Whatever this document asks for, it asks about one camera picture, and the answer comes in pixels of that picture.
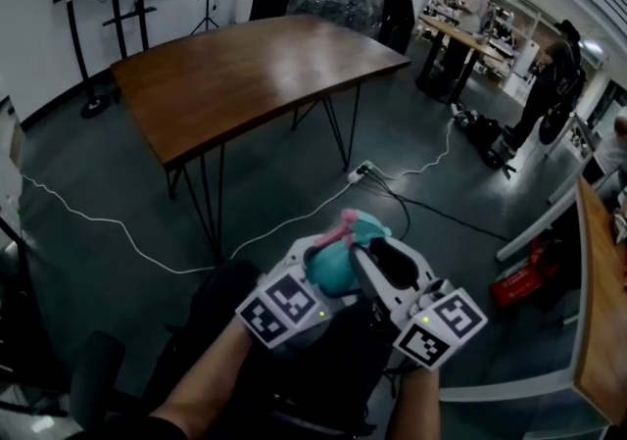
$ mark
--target white cable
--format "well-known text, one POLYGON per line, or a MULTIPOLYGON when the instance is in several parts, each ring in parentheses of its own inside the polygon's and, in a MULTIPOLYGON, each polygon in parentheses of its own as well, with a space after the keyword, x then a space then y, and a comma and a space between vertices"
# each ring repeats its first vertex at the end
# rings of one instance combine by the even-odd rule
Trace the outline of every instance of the white cable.
POLYGON ((442 158, 444 158, 446 155, 449 154, 449 151, 451 149, 450 145, 449 145, 449 137, 451 136, 451 126, 453 125, 453 121, 454 120, 450 120, 449 121, 449 128, 448 128, 448 131, 447 131, 447 150, 444 153, 442 153, 440 156, 438 156, 438 158, 437 158, 437 160, 435 162, 429 163, 429 164, 425 165, 420 170, 405 170, 405 171, 401 172, 401 174, 396 176, 396 177, 394 177, 393 175, 390 175, 389 173, 386 173, 385 171, 380 169, 377 165, 372 165, 372 167, 375 170, 377 170, 379 173, 381 173, 381 175, 383 175, 385 178, 389 178, 390 180, 399 180, 400 178, 404 177, 405 175, 408 175, 409 173, 416 173, 416 174, 420 175, 425 170, 427 170, 429 167, 435 167, 436 165, 438 165, 440 163, 440 160, 442 160, 442 158))
MULTIPOLYGON (((46 184, 40 184, 38 182, 35 182, 32 178, 27 177, 26 175, 22 175, 22 177, 25 178, 26 180, 28 180, 29 182, 31 182, 35 187, 41 187, 42 189, 45 189, 47 192, 49 192, 53 196, 56 196, 57 198, 59 198, 59 200, 61 200, 61 203, 63 203, 64 206, 66 207, 66 209, 68 209, 68 212, 71 212, 72 214, 76 214, 76 215, 81 216, 82 218, 90 220, 92 222, 109 222, 109 223, 120 225, 121 228, 126 233, 126 236, 128 237, 128 241, 130 241, 130 244, 135 249, 135 252, 137 252, 141 257, 143 257, 147 261, 150 261, 151 263, 156 264, 157 266, 160 266, 161 268, 163 268, 163 269, 165 269, 165 270, 167 270, 169 272, 173 272, 174 274, 187 274, 187 273, 190 273, 190 272, 198 272, 198 271, 204 271, 204 270, 209 270, 209 269, 214 269, 215 268, 215 266, 207 266, 205 268, 187 269, 187 270, 183 270, 183 271, 179 271, 179 270, 176 270, 176 269, 168 268, 168 266, 165 266, 165 265, 161 264, 159 261, 153 259, 152 257, 147 256, 146 254, 144 254, 141 250, 139 250, 137 248, 137 245, 135 245, 135 242, 133 241, 132 237, 130 236, 130 233, 128 232, 128 229, 126 229, 126 226, 124 225, 124 223, 121 220, 92 218, 90 216, 87 216, 83 212, 79 212, 77 210, 74 210, 74 209, 70 208, 68 203, 66 203, 66 200, 64 200, 63 197, 59 193, 57 193, 57 192, 53 191, 52 189, 48 188, 46 186, 46 184)), ((267 238, 268 236, 273 234, 275 231, 279 230, 284 225, 287 225, 287 224, 292 223, 292 222, 296 222, 297 220, 307 219, 307 218, 312 217, 313 215, 317 214, 323 207, 325 207, 326 205, 331 203, 333 200, 335 200, 335 199, 339 198, 340 196, 342 196, 349 189, 349 187, 351 187, 352 185, 353 185, 352 183, 348 183, 339 193, 337 193, 335 196, 332 196, 331 198, 326 200, 324 203, 322 203, 318 208, 316 208, 310 214, 307 214, 306 216, 296 217, 294 219, 286 220, 285 222, 283 222, 283 223, 279 224, 277 227, 275 227, 272 231, 269 231, 266 234, 258 236, 257 238, 253 238, 252 240, 248 240, 245 243, 242 243, 239 247, 237 247, 235 252, 233 252, 233 254, 231 255, 230 259, 233 259, 235 257, 235 255, 240 250, 242 250, 244 247, 246 247, 247 245, 250 245, 251 243, 254 243, 254 242, 259 241, 261 239, 267 238)))

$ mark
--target wooden table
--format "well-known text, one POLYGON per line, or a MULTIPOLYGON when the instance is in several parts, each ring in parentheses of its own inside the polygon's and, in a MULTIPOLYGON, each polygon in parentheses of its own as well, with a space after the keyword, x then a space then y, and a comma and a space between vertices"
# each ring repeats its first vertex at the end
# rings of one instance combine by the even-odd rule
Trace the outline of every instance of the wooden table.
POLYGON ((416 79, 416 84, 420 87, 420 89, 425 91, 425 93, 428 93, 425 88, 425 84, 429 79, 429 74, 431 73, 431 69, 433 68, 433 63, 435 62, 435 59, 440 52, 440 48, 442 47, 442 41, 444 40, 445 35, 456 39, 457 41, 466 45, 472 50, 472 53, 470 54, 470 61, 463 69, 461 77, 458 80, 458 84, 453 90, 451 97, 449 97, 449 100, 447 101, 448 104, 456 104, 459 101, 459 96, 466 86, 466 82, 470 78, 474 65, 479 60, 480 56, 485 55, 486 57, 490 57, 491 59, 499 62, 503 62, 505 60, 503 56, 490 45, 480 44, 474 37, 472 37, 471 34, 465 32, 464 30, 458 29, 454 25, 439 21, 437 19, 434 19, 433 17, 427 17, 426 15, 421 15, 420 21, 423 24, 429 25, 430 27, 433 27, 438 31, 438 35, 436 36, 435 41, 431 46, 429 56, 427 57, 424 66, 422 67, 422 72, 416 79))
POLYGON ((357 32, 312 16, 239 24, 183 37, 112 65, 121 92, 163 165, 170 197, 183 173, 217 260, 221 257, 224 144, 252 128, 320 101, 344 170, 351 161, 363 81, 408 66, 403 55, 357 32), (330 94, 357 86, 348 150, 330 94), (217 222, 204 154, 220 148, 217 222), (200 158, 205 222, 185 164, 200 158), (174 171, 173 181, 169 173, 174 171))
MULTIPOLYGON (((595 416, 588 431, 620 424, 627 415, 627 245, 615 245, 611 215, 582 177, 574 190, 579 216, 581 291, 572 357, 567 368, 518 381, 474 387, 443 388, 446 402, 502 402, 556 397, 560 407, 587 407, 595 416)), ((535 236, 525 235, 527 242, 535 236)), ((523 438, 576 436, 585 431, 529 431, 523 438)))

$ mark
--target concrete floor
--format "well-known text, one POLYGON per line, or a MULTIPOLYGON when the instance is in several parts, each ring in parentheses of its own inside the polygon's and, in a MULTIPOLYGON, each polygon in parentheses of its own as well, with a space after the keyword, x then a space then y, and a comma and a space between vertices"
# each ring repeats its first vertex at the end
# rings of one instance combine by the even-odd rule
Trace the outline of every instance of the concrete floor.
MULTIPOLYGON (((410 68, 362 87, 353 165, 371 160, 386 172, 397 173, 419 169, 444 150, 450 112, 413 84, 427 50, 428 45, 411 46, 410 68)), ((354 93, 334 96, 345 136, 354 93)), ((462 98, 469 109, 500 123, 514 124, 522 110, 478 75, 462 98)), ((26 133, 23 173, 58 191, 89 216, 124 221, 137 246, 171 268, 209 266, 212 255, 184 182, 171 201, 164 172, 124 104, 114 104, 86 121, 79 115, 83 100, 70 101, 26 133)), ((284 220, 310 212, 346 183, 322 108, 315 108, 296 133, 290 125, 291 115, 286 115, 226 146, 227 254, 284 220)), ((507 180, 502 172, 486 167, 455 128, 450 140, 451 153, 438 167, 408 175, 392 188, 506 237, 514 237, 547 208, 547 197, 575 166, 565 149, 545 159, 545 147, 538 146, 534 134, 513 162, 519 173, 507 180)), ((217 152, 207 160, 209 174, 217 174, 217 152)), ((198 164, 189 169, 200 195, 198 164)), ((405 215, 398 202, 365 186, 350 189, 314 217, 285 226, 238 257, 269 269, 296 238, 323 232, 344 208, 372 213, 395 234, 401 233, 405 215)), ((135 254, 115 225, 71 215, 30 183, 25 184, 21 203, 24 233, 36 251, 30 264, 32 281, 55 352, 70 369, 92 331, 108 332, 126 346, 118 388, 141 395, 168 339, 164 324, 185 321, 191 295, 205 273, 174 275, 152 265, 135 254)), ((567 354, 570 339, 568 334, 552 333, 560 314, 547 317, 527 309, 504 323, 491 304, 488 285, 503 269, 494 256, 504 242, 414 205, 410 215, 406 242, 425 256, 436 274, 464 287, 491 318, 483 333, 445 366, 443 384, 499 382, 560 365, 565 357, 554 355, 560 349, 567 354), (520 363, 526 358, 524 352, 518 355, 524 341, 545 328, 551 357, 531 366, 517 365, 516 359, 520 363)), ((368 419, 380 425, 377 437, 383 437, 391 407, 385 381, 372 398, 368 419)), ((504 426, 507 437, 519 438, 529 420, 523 416, 504 426)), ((502 428, 492 427, 494 422, 490 408, 443 405, 443 438, 505 438, 502 428)))

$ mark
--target wooden countertop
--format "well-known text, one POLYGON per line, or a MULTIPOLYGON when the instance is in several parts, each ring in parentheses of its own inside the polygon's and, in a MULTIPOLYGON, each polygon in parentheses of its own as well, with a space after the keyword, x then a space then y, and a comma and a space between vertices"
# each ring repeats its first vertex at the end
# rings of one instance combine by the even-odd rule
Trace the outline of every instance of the wooden countertop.
POLYGON ((577 191, 588 237, 588 302, 574 384, 619 424, 627 413, 627 246, 613 243, 611 216, 583 178, 577 191))
POLYGON ((505 58, 494 48, 487 44, 479 44, 477 40, 472 37, 471 34, 468 34, 464 30, 460 30, 457 27, 447 24, 446 22, 439 21, 434 19, 433 17, 427 17, 426 15, 420 15, 420 19, 427 25, 444 32, 449 35, 453 39, 456 39, 460 43, 469 46, 473 50, 477 50, 479 53, 485 55, 486 57, 490 57, 491 59, 497 60, 499 62, 503 62, 505 58))
POLYGON ((409 64, 369 37, 295 16, 183 37, 112 70, 168 168, 296 107, 409 64))

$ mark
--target red object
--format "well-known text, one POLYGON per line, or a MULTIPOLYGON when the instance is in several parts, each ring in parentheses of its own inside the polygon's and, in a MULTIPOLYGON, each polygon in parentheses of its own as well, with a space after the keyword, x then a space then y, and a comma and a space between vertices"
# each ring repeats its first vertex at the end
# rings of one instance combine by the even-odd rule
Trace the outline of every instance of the red object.
POLYGON ((490 292, 497 304, 508 306, 523 297, 528 296, 557 270, 557 264, 548 264, 542 261, 546 249, 540 248, 540 241, 536 237, 531 243, 531 254, 524 266, 505 277, 499 277, 492 285, 490 292))

